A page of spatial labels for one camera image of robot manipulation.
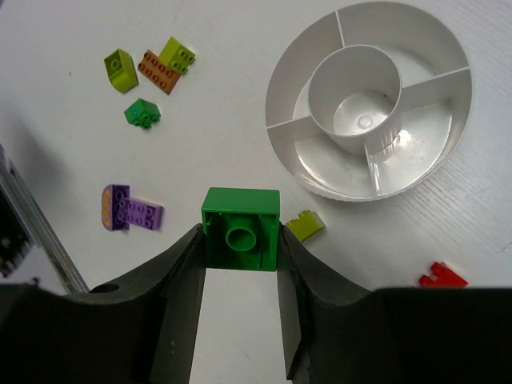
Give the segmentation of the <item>orange flat lego plate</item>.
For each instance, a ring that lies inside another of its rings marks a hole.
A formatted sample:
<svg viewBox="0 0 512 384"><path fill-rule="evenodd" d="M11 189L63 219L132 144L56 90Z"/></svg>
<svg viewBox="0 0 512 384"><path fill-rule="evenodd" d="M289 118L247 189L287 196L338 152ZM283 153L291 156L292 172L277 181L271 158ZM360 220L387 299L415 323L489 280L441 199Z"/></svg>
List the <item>orange flat lego plate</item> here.
<svg viewBox="0 0 512 384"><path fill-rule="evenodd" d="M167 67L151 50L147 50L137 66L138 71L164 94L169 95L181 75Z"/></svg>

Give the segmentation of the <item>dark green square lego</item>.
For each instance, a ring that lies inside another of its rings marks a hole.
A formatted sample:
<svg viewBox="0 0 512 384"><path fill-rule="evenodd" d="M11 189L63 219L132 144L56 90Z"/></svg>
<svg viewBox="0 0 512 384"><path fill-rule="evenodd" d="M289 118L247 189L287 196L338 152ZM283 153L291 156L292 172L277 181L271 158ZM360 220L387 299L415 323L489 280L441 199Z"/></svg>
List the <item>dark green square lego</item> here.
<svg viewBox="0 0 512 384"><path fill-rule="evenodd" d="M276 270L280 228L277 190L211 187L201 212L209 268Z"/></svg>

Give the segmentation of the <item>purple lego assembly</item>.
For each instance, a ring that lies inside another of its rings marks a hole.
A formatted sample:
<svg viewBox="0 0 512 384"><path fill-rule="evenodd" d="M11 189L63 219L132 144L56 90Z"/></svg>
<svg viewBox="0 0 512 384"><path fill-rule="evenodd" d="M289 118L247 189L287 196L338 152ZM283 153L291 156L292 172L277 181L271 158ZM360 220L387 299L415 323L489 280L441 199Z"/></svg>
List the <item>purple lego assembly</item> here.
<svg viewBox="0 0 512 384"><path fill-rule="evenodd" d="M137 226L159 230L164 208L130 196L128 185L110 184L102 192L101 220L108 231L128 230Z"/></svg>

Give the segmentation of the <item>aluminium table front rail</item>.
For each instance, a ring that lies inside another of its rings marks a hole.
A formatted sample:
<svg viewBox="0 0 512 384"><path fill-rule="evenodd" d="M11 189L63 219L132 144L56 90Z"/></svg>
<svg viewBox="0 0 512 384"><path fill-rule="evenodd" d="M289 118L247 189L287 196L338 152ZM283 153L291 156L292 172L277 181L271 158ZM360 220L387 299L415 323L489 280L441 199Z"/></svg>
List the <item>aluminium table front rail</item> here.
<svg viewBox="0 0 512 384"><path fill-rule="evenodd" d="M1 151L1 282L53 293L89 290L12 161Z"/></svg>

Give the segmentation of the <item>lime green tall lego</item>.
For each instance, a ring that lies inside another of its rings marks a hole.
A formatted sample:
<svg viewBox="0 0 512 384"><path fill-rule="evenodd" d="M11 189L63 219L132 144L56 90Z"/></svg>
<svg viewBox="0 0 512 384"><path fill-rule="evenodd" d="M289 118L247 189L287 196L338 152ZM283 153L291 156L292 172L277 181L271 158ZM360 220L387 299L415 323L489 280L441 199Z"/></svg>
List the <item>lime green tall lego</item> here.
<svg viewBox="0 0 512 384"><path fill-rule="evenodd" d="M195 53L170 37L159 55L160 61L177 74L184 75L195 62Z"/></svg>

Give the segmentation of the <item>lime green sloped lego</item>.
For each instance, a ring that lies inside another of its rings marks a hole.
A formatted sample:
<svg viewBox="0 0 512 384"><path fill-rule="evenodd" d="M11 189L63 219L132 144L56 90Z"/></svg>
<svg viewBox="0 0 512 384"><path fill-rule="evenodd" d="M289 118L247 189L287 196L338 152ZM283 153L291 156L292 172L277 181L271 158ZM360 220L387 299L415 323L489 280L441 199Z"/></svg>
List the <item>lime green sloped lego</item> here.
<svg viewBox="0 0 512 384"><path fill-rule="evenodd" d="M118 92L124 94L138 85L132 57L122 49L104 59L107 77Z"/></svg>

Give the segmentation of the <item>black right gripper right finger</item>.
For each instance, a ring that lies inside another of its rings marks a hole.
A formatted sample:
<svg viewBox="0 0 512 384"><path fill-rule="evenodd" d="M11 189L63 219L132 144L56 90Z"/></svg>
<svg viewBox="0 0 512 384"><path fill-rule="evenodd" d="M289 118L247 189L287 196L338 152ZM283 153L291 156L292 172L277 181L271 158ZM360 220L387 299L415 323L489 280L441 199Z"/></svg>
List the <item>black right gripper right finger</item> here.
<svg viewBox="0 0 512 384"><path fill-rule="evenodd" d="M286 376L294 383L508 383L508 289L370 291L278 236Z"/></svg>

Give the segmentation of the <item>lime green curved lego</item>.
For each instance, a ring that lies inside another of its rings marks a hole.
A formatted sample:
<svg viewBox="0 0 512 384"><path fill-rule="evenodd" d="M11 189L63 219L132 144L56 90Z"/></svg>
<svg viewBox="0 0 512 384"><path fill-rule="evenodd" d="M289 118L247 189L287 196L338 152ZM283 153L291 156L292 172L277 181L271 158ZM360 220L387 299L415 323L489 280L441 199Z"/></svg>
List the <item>lime green curved lego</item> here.
<svg viewBox="0 0 512 384"><path fill-rule="evenodd" d="M311 210L302 211L296 218L289 220L286 226L300 242L304 242L326 227L320 216Z"/></svg>

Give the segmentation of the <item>white round divided container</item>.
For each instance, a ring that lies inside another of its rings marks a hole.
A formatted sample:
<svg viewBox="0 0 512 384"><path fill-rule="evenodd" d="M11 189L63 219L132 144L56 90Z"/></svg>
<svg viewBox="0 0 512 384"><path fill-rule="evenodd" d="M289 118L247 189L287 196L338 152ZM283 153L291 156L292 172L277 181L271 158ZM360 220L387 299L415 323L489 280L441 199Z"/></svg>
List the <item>white round divided container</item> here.
<svg viewBox="0 0 512 384"><path fill-rule="evenodd" d="M432 175L473 101L466 52L432 14L361 2L307 27L279 59L265 120L280 163L325 198L388 198Z"/></svg>

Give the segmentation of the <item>dark green sloped lego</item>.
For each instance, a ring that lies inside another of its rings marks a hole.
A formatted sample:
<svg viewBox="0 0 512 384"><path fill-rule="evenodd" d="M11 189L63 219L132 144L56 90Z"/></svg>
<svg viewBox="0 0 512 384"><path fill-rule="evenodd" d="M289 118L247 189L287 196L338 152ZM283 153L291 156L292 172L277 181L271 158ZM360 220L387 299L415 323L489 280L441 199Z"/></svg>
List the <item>dark green sloped lego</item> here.
<svg viewBox="0 0 512 384"><path fill-rule="evenodd" d="M148 130L160 121L161 113L156 104L139 98L124 111L124 116L129 124Z"/></svg>

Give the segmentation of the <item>red long lego brick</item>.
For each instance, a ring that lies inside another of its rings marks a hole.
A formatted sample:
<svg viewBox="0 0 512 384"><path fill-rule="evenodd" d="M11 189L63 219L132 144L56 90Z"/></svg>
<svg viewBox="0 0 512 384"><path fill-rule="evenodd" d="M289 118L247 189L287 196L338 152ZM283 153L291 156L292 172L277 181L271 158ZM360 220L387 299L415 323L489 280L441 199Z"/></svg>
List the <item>red long lego brick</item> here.
<svg viewBox="0 0 512 384"><path fill-rule="evenodd" d="M417 288L465 288L469 285L461 275L444 262L433 262L429 271L422 274L414 287Z"/></svg>

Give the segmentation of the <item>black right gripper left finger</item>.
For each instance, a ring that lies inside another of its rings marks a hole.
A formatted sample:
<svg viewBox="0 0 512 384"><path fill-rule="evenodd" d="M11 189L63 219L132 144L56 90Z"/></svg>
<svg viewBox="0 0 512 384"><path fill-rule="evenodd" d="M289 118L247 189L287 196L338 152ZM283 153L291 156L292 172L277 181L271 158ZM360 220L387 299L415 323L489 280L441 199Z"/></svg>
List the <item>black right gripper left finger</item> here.
<svg viewBox="0 0 512 384"><path fill-rule="evenodd" d="M2 285L2 382L188 382L205 276L206 237L194 226L87 293Z"/></svg>

